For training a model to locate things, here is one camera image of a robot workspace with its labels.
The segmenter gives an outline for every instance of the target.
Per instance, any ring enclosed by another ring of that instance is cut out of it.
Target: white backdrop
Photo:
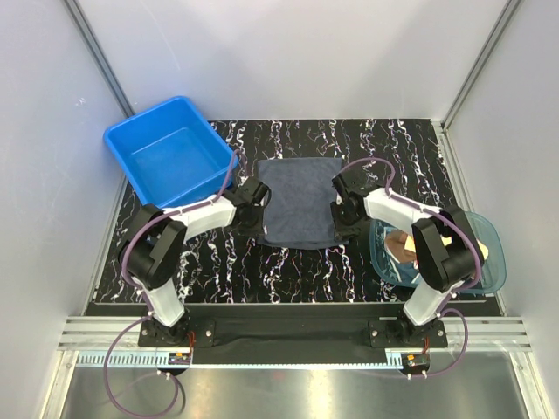
[[[506,0],[79,0],[135,110],[442,119]]]
[[[497,228],[503,294],[559,413],[559,3],[523,2],[450,129],[475,209]]]
[[[87,298],[123,118],[59,0],[0,5],[0,414],[37,418],[66,317]]]

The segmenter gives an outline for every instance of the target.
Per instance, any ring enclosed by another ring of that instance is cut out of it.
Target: dark gray cloth
[[[334,240],[330,213],[332,178],[341,169],[342,159],[326,157],[258,161],[259,179],[272,190],[259,243],[307,250],[341,244]]]

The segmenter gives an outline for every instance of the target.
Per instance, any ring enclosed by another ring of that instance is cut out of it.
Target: blue plastic container
[[[505,255],[500,245],[499,235],[493,225],[480,214],[465,211],[466,218],[472,226],[473,233],[489,250],[489,256],[481,268],[481,281],[469,290],[468,294],[488,294],[497,292],[507,279]],[[370,256],[376,273],[387,283],[415,288],[423,279],[421,275],[414,282],[403,282],[397,275],[395,262],[386,251],[384,239],[394,230],[390,224],[373,220],[370,225]]]
[[[216,193],[233,153],[183,96],[110,127],[104,138],[141,203],[159,208]]]

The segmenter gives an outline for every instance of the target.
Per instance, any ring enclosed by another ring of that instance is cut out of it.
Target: metal floor
[[[450,363],[433,354],[433,370]],[[111,386],[121,392],[147,369],[111,369]],[[392,378],[379,378],[378,375]],[[179,376],[186,395],[180,412],[166,417],[246,418],[527,418],[507,354],[468,353],[450,374],[407,381],[393,371],[202,370]],[[118,400],[142,415],[164,409],[174,391],[152,377]],[[100,368],[77,367],[66,398],[65,419],[126,417],[108,401]]]

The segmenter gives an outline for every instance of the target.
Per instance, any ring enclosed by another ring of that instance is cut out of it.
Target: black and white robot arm
[[[439,213],[454,223],[474,244],[483,264],[466,214],[456,205],[444,209],[427,206],[392,191],[389,195],[385,188],[377,185],[363,185],[362,178],[354,170],[340,173],[332,182],[338,193],[337,201],[331,203],[338,239],[347,240],[364,230],[368,232],[369,225],[365,222],[369,218],[384,221],[413,236],[418,269],[424,280],[404,304],[399,328],[403,340],[421,333],[422,327],[429,326],[436,319],[450,294],[475,273],[474,257],[466,244],[424,210]],[[451,244],[444,246],[442,237],[449,236],[452,237]]]
[[[158,209],[143,205],[119,246],[119,260],[133,237],[151,220],[164,213],[178,212],[149,229],[136,243],[127,270],[147,297],[154,318],[168,329],[184,318],[184,305],[176,294],[173,273],[180,262],[183,244],[208,230],[231,226],[240,234],[257,237],[263,233],[262,201],[269,188],[255,177],[241,186],[230,187],[215,196],[179,208]]]

